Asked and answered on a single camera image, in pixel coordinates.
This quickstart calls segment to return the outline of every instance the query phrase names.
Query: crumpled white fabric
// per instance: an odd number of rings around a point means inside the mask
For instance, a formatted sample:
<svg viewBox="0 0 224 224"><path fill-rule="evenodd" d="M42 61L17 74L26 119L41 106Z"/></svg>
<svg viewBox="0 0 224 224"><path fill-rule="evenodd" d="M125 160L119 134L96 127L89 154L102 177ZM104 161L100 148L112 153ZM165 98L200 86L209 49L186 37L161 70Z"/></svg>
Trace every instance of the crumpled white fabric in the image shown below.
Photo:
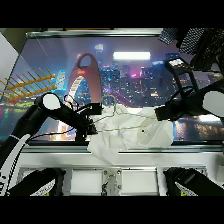
<svg viewBox="0 0 224 224"><path fill-rule="evenodd" d="M143 107L137 113L140 117L130 114L122 104L117 104L117 113L112 116L114 107L104 106L102 115L92 117L94 122L105 118L95 123L98 134L90 137L87 150L105 162L116 164L118 153L128 149L169 147L173 142L173 124L158 121L154 109Z"/></svg>

